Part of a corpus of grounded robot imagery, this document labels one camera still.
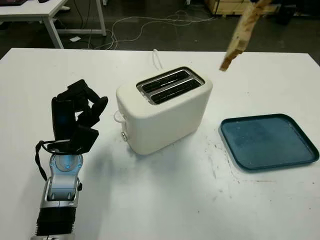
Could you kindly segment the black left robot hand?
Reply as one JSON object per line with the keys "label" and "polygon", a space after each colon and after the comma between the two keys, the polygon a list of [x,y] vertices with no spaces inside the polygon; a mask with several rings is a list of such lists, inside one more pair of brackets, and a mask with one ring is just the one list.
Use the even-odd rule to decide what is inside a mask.
{"label": "black left robot hand", "polygon": [[93,126],[108,104],[108,97],[98,96],[81,79],[51,100],[54,141],[50,152],[60,155],[81,155],[90,151],[99,131]]}

